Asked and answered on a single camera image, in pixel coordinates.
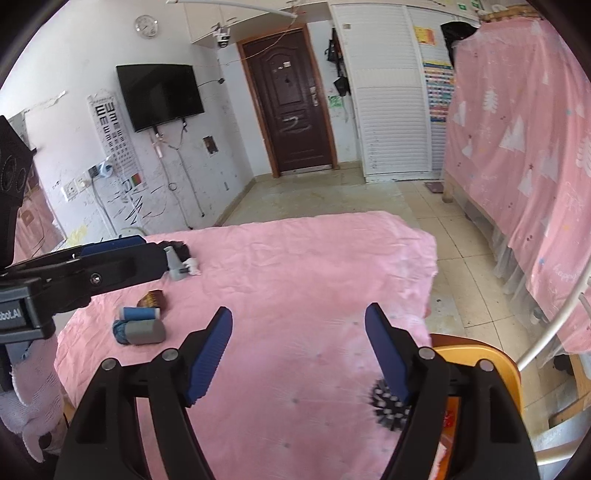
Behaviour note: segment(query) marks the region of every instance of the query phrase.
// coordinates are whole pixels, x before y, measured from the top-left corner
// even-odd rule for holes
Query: tiled floor
[[[431,332],[475,338],[501,348],[511,358],[532,339],[511,314],[486,239],[455,203],[445,204],[420,181],[365,184],[358,169],[282,177],[257,183],[226,225],[265,222],[327,213],[385,210],[437,240],[439,273],[431,292]],[[524,420],[535,435],[548,417],[576,398],[574,380],[552,364],[522,373]]]

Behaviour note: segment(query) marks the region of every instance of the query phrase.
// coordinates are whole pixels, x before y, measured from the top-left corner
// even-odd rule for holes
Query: blue thread spool
[[[124,322],[136,320],[159,320],[160,309],[150,309],[147,307],[121,307],[119,318]]]

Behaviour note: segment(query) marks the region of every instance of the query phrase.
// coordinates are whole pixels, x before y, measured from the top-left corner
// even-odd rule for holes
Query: blue yarn
[[[113,323],[113,335],[115,336],[115,340],[121,345],[129,345],[129,341],[125,336],[125,325],[127,323],[125,320],[115,320]]]

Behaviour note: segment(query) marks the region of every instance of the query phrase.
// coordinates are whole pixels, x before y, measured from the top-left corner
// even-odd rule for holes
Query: door frame
[[[314,56],[314,51],[312,50],[310,32],[308,31],[308,27],[306,24],[294,24],[292,27],[288,29],[278,28],[276,30],[268,30],[262,35],[256,35],[254,37],[245,38],[244,40],[240,40],[236,43],[238,46],[238,53],[240,54],[242,67],[244,68],[244,74],[246,75],[248,89],[251,93],[252,103],[254,103],[255,106],[256,119],[258,120],[259,127],[261,128],[265,148],[267,149],[267,154],[269,155],[269,163],[271,163],[271,171],[273,174],[273,178],[275,179],[281,176],[281,172],[279,171],[279,164],[277,163],[277,157],[275,156],[275,152],[273,150],[273,143],[271,142],[269,129],[267,127],[267,123],[265,122],[265,117],[262,113],[262,103],[256,91],[254,76],[252,74],[250,65],[246,60],[247,55],[244,53],[244,45],[250,43],[251,41],[272,37],[273,35],[277,35],[278,33],[288,34],[298,30],[301,30],[301,32],[304,34],[304,42],[306,44],[306,49],[310,57],[310,63],[312,64],[312,72],[314,74],[314,82],[316,84],[316,91],[318,93],[318,101],[320,103],[320,108],[322,109],[322,117],[324,119],[326,133],[329,137],[328,140],[330,150],[330,165],[333,170],[337,170],[339,168],[336,158],[335,136],[333,134],[332,125],[330,124],[328,104],[326,101],[326,94],[324,92],[324,85],[322,85],[322,78],[320,77],[320,69],[318,68],[318,62],[316,62],[316,57]]]

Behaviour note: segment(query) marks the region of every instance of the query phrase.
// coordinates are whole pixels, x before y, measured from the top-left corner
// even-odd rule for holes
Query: louvered closet door
[[[430,171],[426,90],[405,7],[338,4],[332,11],[356,105],[365,176]]]
[[[435,33],[435,46],[419,44],[423,62],[450,63],[449,54],[445,46],[445,38],[441,32],[441,25],[453,22],[455,15],[425,10],[424,8],[408,7],[408,13],[415,27],[431,28]],[[445,154],[446,124],[431,121],[431,149],[433,152],[433,170],[443,168],[443,156]]]

